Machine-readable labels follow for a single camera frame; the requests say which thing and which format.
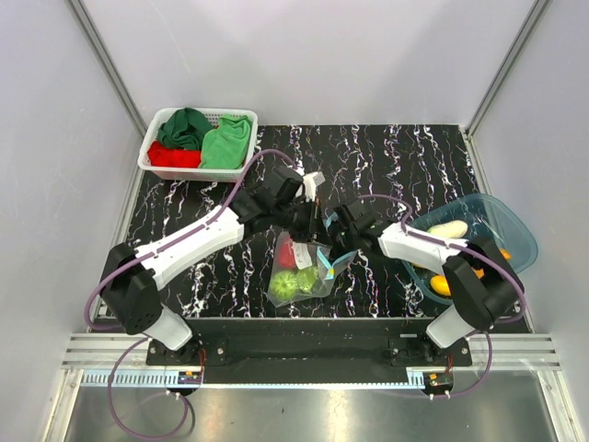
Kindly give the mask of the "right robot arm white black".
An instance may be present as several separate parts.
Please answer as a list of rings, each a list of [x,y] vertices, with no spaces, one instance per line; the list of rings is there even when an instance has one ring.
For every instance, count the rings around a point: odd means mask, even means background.
[[[378,219],[360,199],[334,209],[328,226],[332,251],[362,250],[416,264],[445,277],[452,305],[426,328],[418,341],[423,362],[438,365],[451,345],[473,332],[487,332],[515,303],[525,301],[524,285],[494,239],[450,239],[410,227],[403,217]]]

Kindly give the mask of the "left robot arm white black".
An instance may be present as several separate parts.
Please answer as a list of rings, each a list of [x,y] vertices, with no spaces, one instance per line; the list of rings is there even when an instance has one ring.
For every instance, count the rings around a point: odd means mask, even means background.
[[[122,243],[107,257],[100,298],[128,335],[161,342],[181,365],[198,355],[188,322],[160,300],[160,291],[194,263],[242,240],[281,227],[298,243],[325,237],[318,187],[322,173],[305,175],[287,167],[261,182],[235,188],[212,212],[183,229],[136,249]]]

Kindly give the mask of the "clear zip top bag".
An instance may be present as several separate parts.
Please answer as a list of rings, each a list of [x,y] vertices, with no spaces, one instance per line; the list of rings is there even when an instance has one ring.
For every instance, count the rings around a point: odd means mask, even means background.
[[[286,232],[275,244],[267,298],[276,307],[324,298],[331,294],[336,278],[350,267],[357,251],[329,259],[329,247],[295,243]]]

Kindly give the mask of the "green fake leafy vegetable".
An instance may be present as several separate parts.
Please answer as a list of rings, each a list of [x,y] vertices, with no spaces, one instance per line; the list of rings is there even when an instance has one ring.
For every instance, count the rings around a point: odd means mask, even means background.
[[[299,270],[297,275],[298,289],[303,293],[311,293],[314,285],[318,282],[318,268],[311,266],[303,270]]]

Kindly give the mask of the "yellow fake lemon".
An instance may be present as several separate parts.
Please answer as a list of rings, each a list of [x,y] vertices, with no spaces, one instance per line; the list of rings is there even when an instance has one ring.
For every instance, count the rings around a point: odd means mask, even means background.
[[[443,275],[437,274],[430,279],[432,290],[441,297],[450,297],[451,290],[449,283]]]

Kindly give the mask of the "beige fake egg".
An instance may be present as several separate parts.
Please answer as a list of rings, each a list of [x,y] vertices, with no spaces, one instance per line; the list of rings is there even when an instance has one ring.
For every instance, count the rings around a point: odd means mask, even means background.
[[[468,224],[462,220],[453,220],[429,227],[427,232],[443,238],[463,238],[468,233]]]

